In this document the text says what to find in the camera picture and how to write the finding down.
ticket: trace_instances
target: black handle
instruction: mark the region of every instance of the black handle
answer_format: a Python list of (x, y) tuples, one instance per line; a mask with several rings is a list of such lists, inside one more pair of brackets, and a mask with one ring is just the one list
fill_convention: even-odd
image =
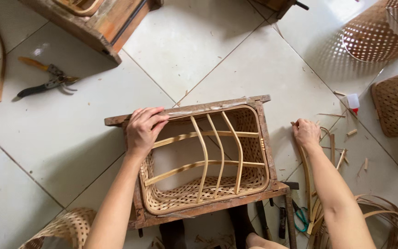
[(18, 93), (18, 97), (24, 98), (25, 96), (29, 96), (34, 93), (40, 93), (45, 90), (48, 90), (48, 88), (46, 87), (46, 84), (42, 84), (40, 86), (29, 87), (29, 88), (26, 88), (26, 89), (20, 91)]
[(301, 7), (301, 8), (304, 9), (304, 10), (309, 10), (309, 9), (310, 9), (308, 6), (304, 5), (304, 4), (301, 3), (301, 2), (296, 2), (295, 5)]
[(284, 207), (280, 207), (279, 210), (280, 210), (279, 238), (284, 239), (287, 227), (287, 211)]

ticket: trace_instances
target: curved bamboo strip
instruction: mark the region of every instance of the curved bamboo strip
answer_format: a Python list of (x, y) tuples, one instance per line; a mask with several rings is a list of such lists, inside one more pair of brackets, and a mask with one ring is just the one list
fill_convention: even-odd
[[(208, 160), (208, 165), (219, 165), (221, 163), (222, 163), (222, 161), (220, 161), (220, 160)], [(227, 165), (239, 165), (238, 161), (225, 160), (224, 163)], [(186, 164), (179, 168), (175, 168), (173, 170), (170, 170), (168, 172), (165, 172), (163, 174), (157, 175), (153, 178), (150, 178), (150, 179), (144, 181), (144, 186), (148, 186), (148, 185), (157, 183), (157, 182), (159, 182), (167, 177), (170, 177), (172, 175), (175, 175), (179, 172), (186, 171), (186, 170), (189, 170), (194, 167), (203, 166), (204, 164), (205, 164), (205, 161), (199, 161), (199, 162), (195, 162), (195, 163)], [(263, 167), (265, 167), (265, 164), (264, 163), (243, 162), (242, 166), (243, 167), (263, 168)]]
[(234, 136), (234, 139), (236, 140), (237, 148), (239, 149), (239, 164), (237, 165), (237, 175), (236, 175), (236, 185), (234, 189), (236, 190), (236, 195), (239, 194), (239, 189), (240, 189), (240, 176), (242, 175), (242, 163), (244, 162), (244, 152), (242, 150), (242, 144), (240, 143), (239, 138), (236, 135), (236, 132), (234, 131), (233, 126), (231, 125), (231, 122), (229, 121), (228, 117), (225, 114), (225, 111), (221, 112), (222, 117), (224, 118), (229, 130)]
[[(217, 131), (219, 136), (232, 136), (233, 133), (231, 133), (230, 131)], [(202, 136), (217, 136), (214, 131), (203, 131), (201, 132)], [(254, 138), (258, 138), (259, 137), (259, 133), (246, 133), (246, 132), (236, 132), (236, 135), (239, 137), (254, 137)], [(192, 132), (192, 133), (187, 133), (187, 134), (182, 134), (182, 135), (178, 135), (178, 136), (174, 136), (174, 137), (170, 137), (158, 142), (155, 142), (153, 145), (153, 149), (163, 146), (163, 145), (167, 145), (167, 144), (171, 144), (180, 140), (184, 140), (187, 138), (192, 138), (192, 137), (196, 137), (198, 136), (197, 132)]]
[(205, 146), (205, 142), (203, 141), (202, 133), (199, 130), (198, 124), (196, 123), (196, 119), (193, 116), (190, 116), (191, 122), (193, 126), (195, 127), (196, 133), (198, 134), (199, 141), (202, 145), (202, 150), (203, 150), (203, 157), (204, 157), (204, 164), (203, 164), (203, 173), (202, 173), (202, 179), (200, 181), (200, 186), (199, 186), (199, 193), (198, 193), (198, 198), (196, 200), (196, 203), (200, 202), (200, 196), (202, 194), (202, 188), (203, 184), (205, 182), (205, 177), (207, 176), (207, 169), (208, 169), (208, 152), (207, 152), (207, 147)]
[(213, 120), (211, 120), (211, 117), (208, 113), (207, 113), (207, 118), (208, 118), (208, 122), (210, 122), (211, 128), (213, 129), (214, 135), (216, 136), (216, 139), (218, 140), (219, 148), (221, 150), (221, 158), (222, 158), (221, 170), (219, 172), (218, 182), (216, 183), (216, 191), (214, 192), (214, 198), (216, 199), (218, 197), (218, 189), (219, 189), (219, 183), (221, 182), (221, 178), (222, 178), (222, 172), (224, 171), (225, 154), (224, 154), (224, 148), (222, 147), (221, 139), (219, 138), (219, 135), (218, 135), (218, 131), (216, 130), (216, 127), (213, 124)]

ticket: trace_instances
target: scissors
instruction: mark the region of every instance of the scissors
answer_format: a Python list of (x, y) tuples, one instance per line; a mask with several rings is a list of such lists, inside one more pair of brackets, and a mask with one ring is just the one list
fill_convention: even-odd
[(294, 226), (296, 227), (297, 230), (301, 231), (301, 232), (306, 232), (308, 230), (308, 226), (310, 225), (307, 221), (307, 218), (305, 218), (305, 214), (303, 213), (302, 209), (297, 206), (297, 204), (293, 201), (293, 207), (294, 207), (294, 211), (297, 215), (297, 218), (299, 218), (299, 220), (302, 221), (302, 223), (304, 224), (304, 228), (300, 229), (297, 225), (296, 222), (294, 222)]

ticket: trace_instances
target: floor tile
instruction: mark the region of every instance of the floor tile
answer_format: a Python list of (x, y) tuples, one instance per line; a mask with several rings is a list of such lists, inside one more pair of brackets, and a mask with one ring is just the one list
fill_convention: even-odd
[[(265, 206), (265, 217), (267, 219), (267, 225), (268, 225), (268, 229), (270, 230), (272, 240), (281, 245), (286, 245), (289, 243), (288, 224), (287, 224), (285, 239), (279, 238), (279, 225), (280, 225), (279, 212), (280, 211), (277, 206), (274, 206), (274, 207), (271, 207), (270, 205)], [(254, 229), (256, 230), (256, 232), (261, 237), (263, 237), (263, 230), (262, 230), (262, 225), (260, 224), (259, 217), (256, 216), (254, 218), (254, 220), (251, 221), (251, 223), (252, 223)], [(305, 234), (299, 232), (298, 230), (296, 230), (296, 241), (297, 241), (298, 249), (307, 248), (308, 238), (306, 237)]]
[[(374, 82), (380, 82), (396, 75), (398, 75), (398, 60), (395, 60), (386, 66)], [(358, 114), (360, 122), (398, 164), (398, 137), (386, 137), (382, 132), (382, 127), (380, 126), (371, 96), (371, 85), (360, 96), (359, 101), (360, 111)]]
[[(343, 163), (339, 170), (340, 174), (354, 195), (377, 195), (398, 206), (398, 166), (357, 119), (352, 117), (349, 112), (346, 112), (345, 115), (348, 117), (341, 118), (331, 130), (331, 133), (335, 134), (336, 148), (348, 150), (346, 156), (349, 165)], [(346, 133), (353, 129), (357, 129), (357, 133), (347, 137)], [(321, 145), (330, 146), (329, 139), (324, 138)], [(329, 157), (330, 150), (324, 149), (324, 151)], [(336, 162), (339, 158), (340, 154), (336, 153)], [(365, 158), (369, 159), (367, 171), (362, 168)], [(305, 175), (302, 165), (298, 167), (288, 181), (299, 182), (301, 189), (293, 190), (292, 198), (298, 206), (306, 207)], [(275, 203), (283, 206), (283, 201), (280, 199)], [(388, 230), (382, 229), (387, 224), (374, 218), (368, 218), (367, 224), (377, 248), (380, 248), (387, 239)]]
[(18, 248), (61, 210), (0, 149), (0, 249)]
[(341, 42), (344, 24), (377, 0), (306, 0), (306, 11), (291, 7), (277, 21), (284, 39), (332, 91), (362, 93), (385, 63), (361, 62), (351, 57)]
[(263, 94), (272, 99), (264, 104), (265, 118), (278, 179), (284, 180), (300, 161), (290, 122), (303, 117), (329, 128), (337, 117), (317, 114), (341, 114), (344, 106), (271, 26), (254, 31), (180, 105)]
[(166, 0), (124, 49), (179, 101), (262, 22), (246, 0)]
[(256, 8), (256, 10), (262, 15), (262, 17), (265, 20), (268, 20), (268, 18), (270, 18), (270, 16), (275, 13), (274, 10), (263, 6), (262, 4), (256, 2), (255, 0), (247, 0), (247, 1), (249, 1), (254, 6), (254, 8)]
[[(68, 75), (82, 77), (66, 95), (58, 88), (14, 98), (48, 75), (17, 61), (28, 56), (54, 63)], [(63, 206), (124, 152), (122, 131), (104, 126), (105, 117), (146, 106), (171, 107), (170, 98), (120, 52), (114, 64), (54, 24), (47, 24), (8, 54), (0, 145)]]
[(0, 0), (0, 32), (7, 52), (46, 22), (45, 18), (18, 1)]

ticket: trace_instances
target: bamboo shaving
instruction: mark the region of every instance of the bamboo shaving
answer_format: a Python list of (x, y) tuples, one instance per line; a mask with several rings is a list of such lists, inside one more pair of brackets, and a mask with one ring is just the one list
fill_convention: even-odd
[(343, 116), (343, 115), (338, 115), (338, 114), (326, 114), (326, 113), (318, 113), (317, 115), (328, 115), (328, 116), (346, 117), (346, 116)]

